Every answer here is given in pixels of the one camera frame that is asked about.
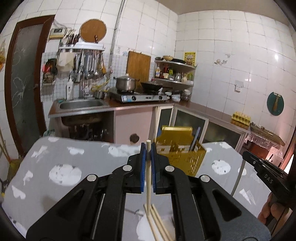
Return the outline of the person's right hand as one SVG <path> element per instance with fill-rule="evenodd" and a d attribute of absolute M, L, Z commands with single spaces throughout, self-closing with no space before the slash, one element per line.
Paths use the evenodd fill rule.
<path fill-rule="evenodd" d="M 274 202 L 274 204 L 271 204 L 271 200 L 273 198 L 273 194 L 270 193 L 268 196 L 268 199 L 264 206 L 262 207 L 262 210 L 260 211 L 258 215 L 258 219 L 263 223 L 266 224 L 267 218 L 271 214 L 276 221 L 278 222 L 277 227 L 281 228 L 290 215 L 292 214 L 292 210 L 290 208 L 285 208 L 280 203 Z"/>

